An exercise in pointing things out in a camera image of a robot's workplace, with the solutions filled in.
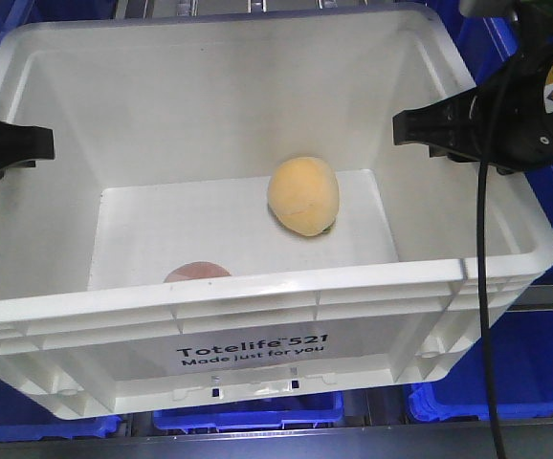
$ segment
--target blue plastic bin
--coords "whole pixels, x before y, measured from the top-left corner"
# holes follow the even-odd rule
[[[442,18],[470,73],[484,81],[517,50],[517,39],[502,18],[465,18],[458,0],[428,0],[424,3]],[[553,227],[553,166],[526,174],[544,213]],[[537,283],[553,284],[553,267]]]
[[[58,419],[42,406],[0,381],[0,442],[40,440],[44,437],[100,437],[117,430],[119,416]]]
[[[27,22],[107,19],[116,0],[0,0],[0,41]]]
[[[343,394],[331,392],[212,404],[153,412],[153,425],[162,430],[195,428],[243,430],[280,428],[292,424],[334,423],[343,417]]]
[[[553,414],[553,312],[509,313],[492,328],[498,413],[504,419]],[[443,380],[408,386],[419,422],[489,418],[477,343]]]

